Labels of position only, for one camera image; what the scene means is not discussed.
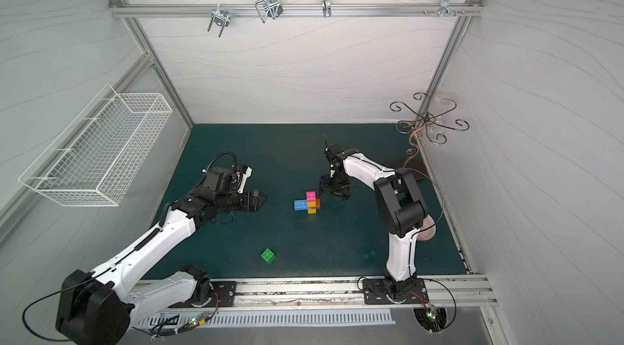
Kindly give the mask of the blue 2x4 lego brick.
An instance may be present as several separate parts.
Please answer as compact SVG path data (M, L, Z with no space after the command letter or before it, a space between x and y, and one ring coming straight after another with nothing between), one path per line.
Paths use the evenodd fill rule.
M295 200L293 202L295 211L307 211L308 209L308 201L307 200Z

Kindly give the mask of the green 2x2 lego brick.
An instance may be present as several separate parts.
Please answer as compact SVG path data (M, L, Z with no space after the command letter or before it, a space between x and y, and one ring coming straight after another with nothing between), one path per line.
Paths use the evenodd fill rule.
M266 248L261 254L261 257L268 265L271 265L276 259L276 254L273 252L273 250Z

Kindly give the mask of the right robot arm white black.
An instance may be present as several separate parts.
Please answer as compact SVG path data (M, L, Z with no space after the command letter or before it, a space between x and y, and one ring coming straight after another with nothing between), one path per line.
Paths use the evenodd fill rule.
M382 166L357 149L344 151L337 144L327 146L324 155L330 171L320 178L318 193L347 200L352 179L375 193L380 221L389 237L383 289L388 301L406 301L413 291L423 288L415 266L416 246L418 237L432 229L424 225L429 211L414 171Z

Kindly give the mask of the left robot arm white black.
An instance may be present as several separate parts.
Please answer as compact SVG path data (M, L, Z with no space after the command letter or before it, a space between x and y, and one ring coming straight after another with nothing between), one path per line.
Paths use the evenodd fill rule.
M62 283L56 330L60 342L116 344L139 321L174 304L201 308L216 300L210 275L188 265L136 291L139 280L174 247L220 213L253 213L267 201L258 190L206 196L188 194L167 204L159 222L122 252Z

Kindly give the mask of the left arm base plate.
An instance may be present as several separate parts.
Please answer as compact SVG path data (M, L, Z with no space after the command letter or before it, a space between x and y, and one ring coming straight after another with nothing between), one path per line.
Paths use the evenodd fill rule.
M234 296L237 290L235 281L215 281L201 286L201 292L193 295L191 299L185 302L173 304L172 308L195 308L209 309L216 306L232 307L234 305Z

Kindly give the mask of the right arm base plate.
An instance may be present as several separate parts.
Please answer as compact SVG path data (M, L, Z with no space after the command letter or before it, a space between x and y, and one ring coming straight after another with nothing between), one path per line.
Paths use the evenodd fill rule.
M357 288L367 305L429 304L427 288L420 278L396 282L392 278L361 277L357 280Z

